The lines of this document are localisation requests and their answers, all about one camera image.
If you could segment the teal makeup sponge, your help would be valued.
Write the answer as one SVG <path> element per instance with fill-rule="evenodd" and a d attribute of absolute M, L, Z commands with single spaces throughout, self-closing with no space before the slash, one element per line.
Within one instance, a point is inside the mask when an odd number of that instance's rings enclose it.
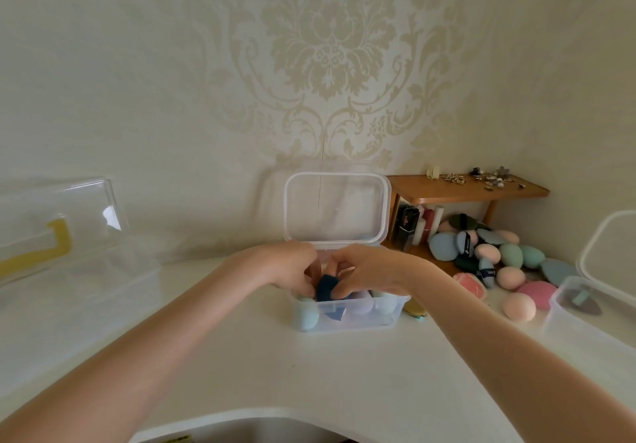
<path fill-rule="evenodd" d="M 321 311 L 317 302 L 309 297 L 297 297 L 293 302 L 293 320 L 296 329 L 310 332 L 316 327 Z"/>

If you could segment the scatter of small jewellery pieces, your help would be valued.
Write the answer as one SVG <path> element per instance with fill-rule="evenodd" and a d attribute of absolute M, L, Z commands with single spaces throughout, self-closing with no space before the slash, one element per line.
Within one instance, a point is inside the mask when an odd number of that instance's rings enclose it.
<path fill-rule="evenodd" d="M 439 179 L 460 186 L 466 185 L 471 180 L 482 184 L 483 188 L 488 191 L 503 190 L 508 185 L 515 186 L 518 190 L 527 188 L 527 184 L 519 182 L 510 169 L 505 166 L 499 166 L 492 172 L 487 172 L 481 167 L 473 167 L 468 174 L 440 174 Z"/>

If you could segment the person's right forearm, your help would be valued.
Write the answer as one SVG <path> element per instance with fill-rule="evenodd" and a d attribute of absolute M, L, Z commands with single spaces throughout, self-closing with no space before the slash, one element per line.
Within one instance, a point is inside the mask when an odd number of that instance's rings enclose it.
<path fill-rule="evenodd" d="M 399 253 L 420 303 L 525 443 L 636 443 L 636 414 L 435 265 Z"/>

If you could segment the person's left forearm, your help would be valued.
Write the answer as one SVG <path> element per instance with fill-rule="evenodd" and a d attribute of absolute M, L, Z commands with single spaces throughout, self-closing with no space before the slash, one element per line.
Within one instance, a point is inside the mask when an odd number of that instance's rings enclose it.
<path fill-rule="evenodd" d="M 262 284 L 235 255 L 0 423 L 0 443 L 128 443 L 206 336 Z"/>

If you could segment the black cosmetic box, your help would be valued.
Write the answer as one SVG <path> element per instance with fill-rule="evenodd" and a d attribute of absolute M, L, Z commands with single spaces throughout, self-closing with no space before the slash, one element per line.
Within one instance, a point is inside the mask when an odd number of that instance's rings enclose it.
<path fill-rule="evenodd" d="M 393 244 L 396 249 L 407 252 L 412 243 L 420 210 L 417 205 L 401 204 L 398 208 L 393 231 Z"/>

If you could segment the grey makeup puff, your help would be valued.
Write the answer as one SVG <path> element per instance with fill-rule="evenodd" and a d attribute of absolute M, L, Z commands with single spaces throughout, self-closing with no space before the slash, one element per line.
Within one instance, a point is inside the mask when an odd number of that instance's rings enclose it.
<path fill-rule="evenodd" d="M 561 294 L 561 305 L 591 316 L 603 314 L 600 305 L 593 299 L 590 291 L 584 288 L 569 288 Z"/>

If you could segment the person's right hand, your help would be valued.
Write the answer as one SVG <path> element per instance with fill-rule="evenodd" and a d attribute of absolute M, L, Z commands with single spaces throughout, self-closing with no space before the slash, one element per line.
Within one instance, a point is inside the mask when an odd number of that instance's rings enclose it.
<path fill-rule="evenodd" d="M 366 285 L 376 290 L 399 296 L 411 294 L 424 261 L 416 256 L 393 251 L 382 246 L 349 245 L 341 249 L 370 249 Z"/>

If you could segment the dark blue makeup sponge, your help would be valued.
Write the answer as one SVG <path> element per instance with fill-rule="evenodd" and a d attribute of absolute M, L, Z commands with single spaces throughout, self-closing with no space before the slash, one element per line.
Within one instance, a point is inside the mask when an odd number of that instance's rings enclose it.
<path fill-rule="evenodd" d="M 332 291 L 338 285 L 339 279 L 336 276 L 323 274 L 315 289 L 315 300 L 317 303 L 327 303 L 337 301 L 332 297 Z"/>

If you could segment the large clear storage box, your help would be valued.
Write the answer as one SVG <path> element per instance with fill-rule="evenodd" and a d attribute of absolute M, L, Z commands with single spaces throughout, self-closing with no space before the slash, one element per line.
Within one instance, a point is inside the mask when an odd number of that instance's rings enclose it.
<path fill-rule="evenodd" d="M 107 179 L 0 185 L 0 399 L 162 304 Z"/>

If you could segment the small clear lidded plastic box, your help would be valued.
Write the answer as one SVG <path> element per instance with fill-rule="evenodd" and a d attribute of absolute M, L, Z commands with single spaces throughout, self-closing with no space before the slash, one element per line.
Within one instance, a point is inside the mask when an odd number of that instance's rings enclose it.
<path fill-rule="evenodd" d="M 291 174 L 283 192 L 284 238 L 313 244 L 323 265 L 333 251 L 351 244 L 380 246 L 389 230 L 391 195 L 390 182 L 381 174 L 338 171 Z M 295 298 L 288 293 L 293 326 Z M 317 303 L 321 311 L 319 322 L 306 333 L 389 328 L 396 324 L 408 300 L 409 297 L 399 296 L 399 303 L 390 315 L 381 314 L 374 306 L 364 316 L 346 312 L 341 322 L 330 320 L 324 311 L 338 305 L 346 308 L 347 299 Z"/>

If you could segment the light blue makeup sponge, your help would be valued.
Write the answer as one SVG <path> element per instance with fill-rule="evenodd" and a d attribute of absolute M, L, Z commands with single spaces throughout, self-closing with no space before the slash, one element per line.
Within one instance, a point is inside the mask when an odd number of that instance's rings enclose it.
<path fill-rule="evenodd" d="M 399 297 L 394 294 L 376 290 L 370 290 L 370 294 L 375 301 L 375 308 L 381 314 L 392 314 L 399 303 Z"/>

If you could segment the pile of pastel makeup sponges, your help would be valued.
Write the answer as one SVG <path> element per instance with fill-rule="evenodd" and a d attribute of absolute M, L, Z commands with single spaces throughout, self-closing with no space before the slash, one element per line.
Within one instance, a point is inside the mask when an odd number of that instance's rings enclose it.
<path fill-rule="evenodd" d="M 522 245 L 509 230 L 492 229 L 465 213 L 454 214 L 425 230 L 434 262 L 448 262 L 451 278 L 480 301 L 501 288 L 509 295 L 504 314 L 513 321 L 530 321 L 550 309 L 550 300 L 575 266 L 547 257 L 535 246 Z"/>

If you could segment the lavender makeup sponge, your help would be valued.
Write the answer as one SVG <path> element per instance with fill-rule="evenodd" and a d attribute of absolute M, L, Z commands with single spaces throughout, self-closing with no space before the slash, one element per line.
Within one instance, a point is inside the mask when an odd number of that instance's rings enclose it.
<path fill-rule="evenodd" d="M 364 316 L 370 313 L 375 301 L 369 291 L 354 292 L 347 298 L 346 312 L 354 316 Z"/>

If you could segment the small wooden shelf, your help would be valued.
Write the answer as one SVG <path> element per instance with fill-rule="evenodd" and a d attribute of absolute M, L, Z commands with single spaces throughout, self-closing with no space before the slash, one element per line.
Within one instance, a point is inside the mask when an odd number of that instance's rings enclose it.
<path fill-rule="evenodd" d="M 382 243 L 388 249 L 402 253 L 402 246 L 394 242 L 393 231 L 401 218 L 398 216 L 400 202 L 403 200 L 413 205 L 441 205 L 465 204 L 481 202 L 485 205 L 485 212 L 478 218 L 489 225 L 492 222 L 498 203 L 504 200 L 518 200 L 526 198 L 545 198 L 550 191 L 540 185 L 531 183 L 518 176 L 506 183 L 502 189 L 490 191 L 486 185 L 465 174 L 465 184 L 460 185 L 444 180 L 430 180 L 425 175 L 395 175 L 389 176 L 392 188 L 391 217 L 389 219 L 389 235 Z"/>

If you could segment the clear plastic box white-rimmed lid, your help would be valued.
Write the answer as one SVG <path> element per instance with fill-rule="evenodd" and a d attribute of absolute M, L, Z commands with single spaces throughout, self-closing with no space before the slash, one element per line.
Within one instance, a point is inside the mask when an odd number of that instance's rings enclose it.
<path fill-rule="evenodd" d="M 636 365 L 636 209 L 600 222 L 550 299 L 544 341 L 578 359 Z"/>

